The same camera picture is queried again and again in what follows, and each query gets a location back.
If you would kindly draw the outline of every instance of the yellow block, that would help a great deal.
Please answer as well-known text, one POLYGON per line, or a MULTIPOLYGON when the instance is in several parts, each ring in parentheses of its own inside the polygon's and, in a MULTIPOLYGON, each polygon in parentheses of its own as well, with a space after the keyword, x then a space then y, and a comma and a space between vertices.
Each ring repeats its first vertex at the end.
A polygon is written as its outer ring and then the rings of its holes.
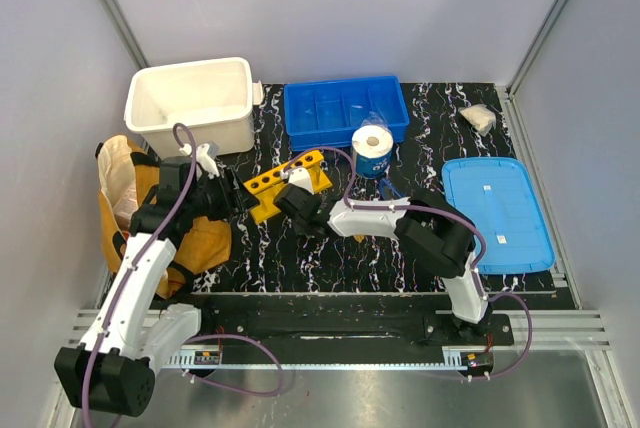
MULTIPOLYGON (((304 155, 303 158, 296 161, 295 165, 292 166, 292 168, 303 167, 307 169, 311 176, 314 193, 326 190, 332 186, 331 180, 329 180, 329 177, 322 171, 322 167, 320 166, 322 160, 324 160, 322 153, 314 150, 304 155)), ((280 175, 284 167, 287 166, 287 163, 276 166, 272 170, 245 182, 244 186, 249 190, 249 193, 260 200, 260 204, 251 209, 251 216, 256 223, 262 223, 280 213, 280 210, 273 204, 273 200, 278 193, 280 193, 280 190, 286 186, 280 178, 280 175)))

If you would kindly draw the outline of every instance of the small white packet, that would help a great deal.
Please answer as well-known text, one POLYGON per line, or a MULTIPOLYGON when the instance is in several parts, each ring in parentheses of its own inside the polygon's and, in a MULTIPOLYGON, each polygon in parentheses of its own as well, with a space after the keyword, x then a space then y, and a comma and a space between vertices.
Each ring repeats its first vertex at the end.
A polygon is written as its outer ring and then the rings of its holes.
POLYGON ((484 105, 473 105, 458 110, 473 125, 480 136, 485 136, 496 127, 496 114, 484 105))

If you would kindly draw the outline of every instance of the tabletop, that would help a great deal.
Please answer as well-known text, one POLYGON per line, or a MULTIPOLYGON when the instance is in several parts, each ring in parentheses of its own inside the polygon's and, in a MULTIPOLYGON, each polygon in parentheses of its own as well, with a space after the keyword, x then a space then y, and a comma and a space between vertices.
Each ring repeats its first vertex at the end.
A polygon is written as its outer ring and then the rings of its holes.
MULTIPOLYGON (((240 178, 251 179, 293 157, 284 125, 284 85, 264 85, 265 98, 254 107, 255 146, 247 153, 219 158, 234 166, 240 178)), ((393 149, 388 178, 405 195, 420 189, 441 193, 441 170, 451 159, 475 156, 515 157, 500 101, 493 84, 403 83, 409 112, 405 141, 393 149), (497 127, 479 136, 458 109, 484 104, 496 114, 497 127)), ((333 182, 325 196, 345 189, 349 165, 326 153, 323 166, 333 182)), ((355 199, 378 197, 373 180, 358 178, 355 199)), ((395 240, 366 237, 306 238, 294 233, 280 214, 256 225, 249 214, 231 221, 231 257, 196 278, 195 291, 211 292, 441 292, 444 286, 395 240)), ((549 272, 483 276, 488 291, 553 291, 549 272)))

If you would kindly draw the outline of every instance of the blue tray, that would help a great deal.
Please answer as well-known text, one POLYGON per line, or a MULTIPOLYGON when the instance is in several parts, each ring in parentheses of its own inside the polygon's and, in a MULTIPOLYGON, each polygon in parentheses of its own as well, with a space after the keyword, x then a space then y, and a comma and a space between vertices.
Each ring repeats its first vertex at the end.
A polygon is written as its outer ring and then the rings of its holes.
POLYGON ((549 232, 522 163, 513 158, 451 160, 444 164, 442 178, 447 201, 487 240, 480 273, 535 273, 553 266, 549 232))
POLYGON ((409 115, 395 76, 292 83, 284 87, 284 118, 293 151, 351 146, 353 133, 372 116, 404 141, 409 115))

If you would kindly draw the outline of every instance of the white roll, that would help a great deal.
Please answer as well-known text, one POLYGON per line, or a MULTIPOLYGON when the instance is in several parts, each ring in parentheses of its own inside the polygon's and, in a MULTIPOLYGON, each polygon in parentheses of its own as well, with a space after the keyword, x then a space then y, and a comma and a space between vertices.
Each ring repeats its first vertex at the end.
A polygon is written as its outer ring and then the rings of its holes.
POLYGON ((391 160, 393 135, 384 126, 364 125, 351 138, 356 173, 364 178, 383 174, 391 160))

